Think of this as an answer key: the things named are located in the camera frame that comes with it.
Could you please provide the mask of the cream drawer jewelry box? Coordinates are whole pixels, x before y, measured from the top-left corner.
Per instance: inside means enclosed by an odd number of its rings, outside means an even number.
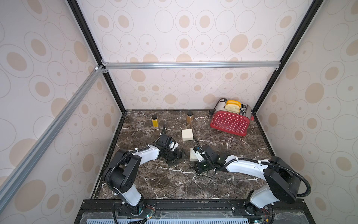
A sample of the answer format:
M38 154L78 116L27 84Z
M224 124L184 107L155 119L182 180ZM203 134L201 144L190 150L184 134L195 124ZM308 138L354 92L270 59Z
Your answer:
M192 129L183 129L181 131L181 133L182 133L182 140L183 141L192 141L194 139Z

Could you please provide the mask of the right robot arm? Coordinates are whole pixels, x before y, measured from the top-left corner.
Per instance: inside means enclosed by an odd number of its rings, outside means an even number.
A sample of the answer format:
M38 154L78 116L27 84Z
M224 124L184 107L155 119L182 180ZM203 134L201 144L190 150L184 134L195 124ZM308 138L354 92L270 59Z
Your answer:
M197 157L194 170L198 173L213 171L241 173L262 179L266 185L250 191L243 203L245 212L254 216L265 206L275 202L294 204L297 198L311 193L311 185L277 156L269 160L255 160L234 155L218 154L209 145L201 146L198 140L193 151Z

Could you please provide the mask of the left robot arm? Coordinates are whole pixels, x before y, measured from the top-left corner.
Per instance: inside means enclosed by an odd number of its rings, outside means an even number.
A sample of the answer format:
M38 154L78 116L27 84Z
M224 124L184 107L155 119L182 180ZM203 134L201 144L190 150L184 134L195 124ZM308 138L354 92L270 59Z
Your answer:
M118 150L103 173L103 180L116 196L120 196L132 214L139 215L144 209L144 200L134 182L140 165L158 158L166 160L168 165L173 165L184 154L178 146L178 142L166 134L166 127L163 126L153 143L130 151Z

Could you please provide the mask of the cream square box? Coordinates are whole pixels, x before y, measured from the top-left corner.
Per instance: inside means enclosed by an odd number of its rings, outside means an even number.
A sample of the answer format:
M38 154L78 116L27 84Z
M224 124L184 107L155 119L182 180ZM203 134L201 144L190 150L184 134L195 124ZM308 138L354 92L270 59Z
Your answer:
M190 149L190 161L198 161L193 148Z

